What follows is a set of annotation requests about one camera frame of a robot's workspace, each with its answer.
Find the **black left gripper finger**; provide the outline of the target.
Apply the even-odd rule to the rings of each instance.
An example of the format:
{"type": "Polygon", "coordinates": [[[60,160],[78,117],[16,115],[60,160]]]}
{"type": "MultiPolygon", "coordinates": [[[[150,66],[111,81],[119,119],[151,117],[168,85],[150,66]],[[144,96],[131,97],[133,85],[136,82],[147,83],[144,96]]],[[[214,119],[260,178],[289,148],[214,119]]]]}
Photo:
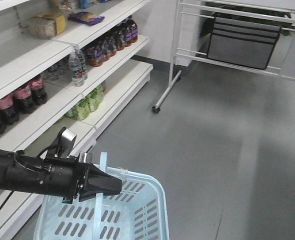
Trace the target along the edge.
{"type": "Polygon", "coordinates": [[[92,163],[86,166],[79,184],[78,200],[80,202],[93,199],[101,193],[104,196],[118,195],[123,186],[121,179],[103,172],[92,163]]]}

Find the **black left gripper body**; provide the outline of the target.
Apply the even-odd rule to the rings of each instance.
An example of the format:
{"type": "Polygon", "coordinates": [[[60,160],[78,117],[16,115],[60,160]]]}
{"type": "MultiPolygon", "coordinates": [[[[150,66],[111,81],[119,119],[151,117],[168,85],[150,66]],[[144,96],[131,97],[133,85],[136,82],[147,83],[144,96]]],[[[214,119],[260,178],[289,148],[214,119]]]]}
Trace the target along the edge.
{"type": "Polygon", "coordinates": [[[94,193],[87,189],[92,166],[92,154],[87,152],[68,158],[47,155],[43,159],[41,194],[62,197],[66,204],[72,204],[76,198],[79,202],[94,198],[94,193]]]}

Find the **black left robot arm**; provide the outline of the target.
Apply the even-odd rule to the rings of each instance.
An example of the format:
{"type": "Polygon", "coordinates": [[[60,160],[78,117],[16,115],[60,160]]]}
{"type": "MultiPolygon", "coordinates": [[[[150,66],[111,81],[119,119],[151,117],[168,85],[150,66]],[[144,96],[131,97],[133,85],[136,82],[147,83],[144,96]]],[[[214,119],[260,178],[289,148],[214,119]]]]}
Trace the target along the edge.
{"type": "Polygon", "coordinates": [[[22,150],[0,149],[0,189],[61,197],[65,204],[95,198],[97,194],[118,195],[121,179],[105,173],[92,163],[47,154],[32,157],[22,150]]]}

